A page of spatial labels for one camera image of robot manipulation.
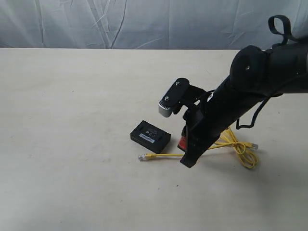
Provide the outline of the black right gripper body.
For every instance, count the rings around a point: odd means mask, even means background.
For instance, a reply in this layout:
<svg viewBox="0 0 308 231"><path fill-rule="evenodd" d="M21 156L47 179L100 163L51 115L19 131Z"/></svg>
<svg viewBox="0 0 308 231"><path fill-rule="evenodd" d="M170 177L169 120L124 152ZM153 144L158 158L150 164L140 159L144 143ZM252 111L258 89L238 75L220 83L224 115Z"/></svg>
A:
<svg viewBox="0 0 308 231"><path fill-rule="evenodd" d="M182 101L188 109L183 116L186 121L186 149L180 162L188 168L196 164L225 128L225 119L222 115L225 91L217 89L210 100L208 97L208 93L202 95L198 105L193 101Z"/></svg>

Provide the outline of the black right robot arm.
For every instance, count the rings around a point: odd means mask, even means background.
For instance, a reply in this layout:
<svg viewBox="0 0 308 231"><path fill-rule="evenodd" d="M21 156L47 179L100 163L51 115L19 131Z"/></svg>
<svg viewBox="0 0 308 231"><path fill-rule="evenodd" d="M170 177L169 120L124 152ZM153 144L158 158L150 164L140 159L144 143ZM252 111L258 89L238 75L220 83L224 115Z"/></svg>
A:
<svg viewBox="0 0 308 231"><path fill-rule="evenodd" d="M186 125L185 154L180 162L193 167L199 157L231 124L252 128L272 97L308 91L308 45L293 43L262 51L256 46L240 50L228 77L213 91L183 102Z"/></svg>

